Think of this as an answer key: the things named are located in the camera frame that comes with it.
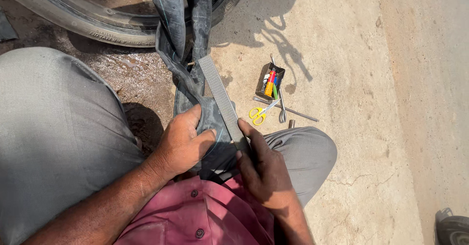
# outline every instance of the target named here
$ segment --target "man's left hand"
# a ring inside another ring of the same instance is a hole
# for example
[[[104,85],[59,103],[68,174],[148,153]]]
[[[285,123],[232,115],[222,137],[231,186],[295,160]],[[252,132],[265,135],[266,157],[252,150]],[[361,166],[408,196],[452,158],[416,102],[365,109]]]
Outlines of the man's left hand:
[[[158,176],[171,180],[191,169],[214,144],[216,130],[208,129],[197,135],[196,127],[202,108],[196,104],[169,122],[155,152],[146,160]]]

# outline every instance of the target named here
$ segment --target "crack in concrete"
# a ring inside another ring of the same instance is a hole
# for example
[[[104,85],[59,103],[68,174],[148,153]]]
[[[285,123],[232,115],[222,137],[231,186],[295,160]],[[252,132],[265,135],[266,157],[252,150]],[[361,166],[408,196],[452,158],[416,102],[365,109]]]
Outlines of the crack in concrete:
[[[364,176],[372,176],[372,175],[370,175],[370,174],[360,175],[360,176],[356,177],[355,180],[353,180],[352,183],[349,183],[349,182],[337,182],[337,181],[331,180],[331,179],[326,179],[326,181],[335,182],[335,183],[337,183],[337,184],[342,184],[342,185],[352,186],[360,177],[364,177]]]
[[[349,217],[349,215],[350,215],[350,212],[347,213],[347,215],[345,216],[345,218],[344,218],[341,222],[339,222],[339,224],[335,225],[335,226],[332,228],[331,232],[329,232],[329,233],[326,235],[326,240],[329,238],[329,236],[332,234],[332,232],[334,232],[335,228],[337,228],[338,226],[340,226],[340,225],[342,225],[343,223],[345,223],[345,221],[347,220],[347,218]]]
[[[375,233],[373,233],[372,236],[370,236],[369,238],[366,239],[366,242],[363,244],[363,245],[366,245],[371,239],[372,237],[374,237],[376,235],[376,233],[378,233],[378,230],[375,231]]]
[[[378,186],[386,183],[387,181],[389,181],[396,174],[397,170],[400,169],[400,168],[402,168],[402,166],[397,167],[396,170],[394,170],[393,174],[391,176],[389,176],[389,178],[387,178],[383,182],[379,182],[378,184],[375,184],[375,187],[378,187]]]

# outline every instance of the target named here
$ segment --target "leg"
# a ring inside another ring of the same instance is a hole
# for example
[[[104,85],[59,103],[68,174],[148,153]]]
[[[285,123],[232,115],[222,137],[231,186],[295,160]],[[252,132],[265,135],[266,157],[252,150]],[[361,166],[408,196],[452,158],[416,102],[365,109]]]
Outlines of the leg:
[[[314,127],[289,128],[264,138],[271,149],[283,154],[296,194],[306,206],[335,164],[334,142]]]
[[[110,86],[49,48],[0,56],[0,237],[23,242],[140,164]]]

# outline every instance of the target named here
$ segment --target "metal rasp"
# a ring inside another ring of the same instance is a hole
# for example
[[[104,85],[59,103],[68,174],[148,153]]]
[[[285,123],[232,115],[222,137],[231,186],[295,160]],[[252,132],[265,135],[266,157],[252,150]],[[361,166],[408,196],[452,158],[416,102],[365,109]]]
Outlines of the metal rasp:
[[[218,74],[217,68],[213,64],[212,57],[207,55],[200,58],[197,62],[199,63],[200,68],[205,75],[205,79],[207,80],[208,86],[212,91],[213,98],[217,103],[221,117],[225,122],[228,133],[230,134],[236,149],[238,151],[244,151],[250,154],[251,147],[249,146],[248,140],[238,127],[238,115],[236,115],[233,104],[231,104],[228,93],[226,93],[226,89],[221,82],[220,75]]]

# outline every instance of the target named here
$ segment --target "wet ground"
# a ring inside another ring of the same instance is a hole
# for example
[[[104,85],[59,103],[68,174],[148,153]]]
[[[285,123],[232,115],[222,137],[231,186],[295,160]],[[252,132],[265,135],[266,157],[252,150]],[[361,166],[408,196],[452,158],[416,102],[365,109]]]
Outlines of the wet ground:
[[[14,0],[0,0],[19,39],[0,43],[0,55],[18,48],[50,47],[75,56],[101,75],[124,104],[133,133],[149,155],[173,117],[172,74],[153,48],[101,43],[69,32],[32,13]]]

